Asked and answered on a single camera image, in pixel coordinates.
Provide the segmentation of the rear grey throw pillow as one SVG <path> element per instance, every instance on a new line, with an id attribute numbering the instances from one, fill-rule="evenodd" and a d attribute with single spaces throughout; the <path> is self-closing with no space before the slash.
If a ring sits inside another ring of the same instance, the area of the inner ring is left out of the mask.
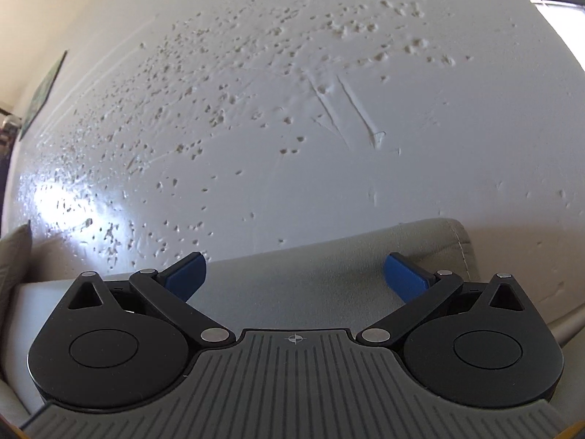
<path id="1" fill-rule="evenodd" d="M 29 268 L 32 253 L 32 229 L 23 224 L 1 238 L 1 304 L 7 304 L 11 291 Z"/>

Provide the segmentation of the framed wall picture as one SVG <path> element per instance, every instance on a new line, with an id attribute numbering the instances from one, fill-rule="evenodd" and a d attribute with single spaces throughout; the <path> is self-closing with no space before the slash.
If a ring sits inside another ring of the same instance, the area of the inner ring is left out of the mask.
<path id="1" fill-rule="evenodd" d="M 22 138 L 25 137 L 27 131 L 32 125 L 32 122 L 35 121 L 36 117 L 39 115 L 39 112 L 41 112 L 41 110 L 45 106 L 46 101 L 49 99 L 50 92 L 52 91 L 53 88 L 53 84 L 60 73 L 60 68 L 63 65 L 66 57 L 67 50 L 64 50 L 60 57 L 57 59 L 57 61 L 52 65 L 50 70 L 46 73 L 44 78 L 39 83 L 37 89 L 35 90 L 22 122 L 19 140 L 22 140 Z"/>

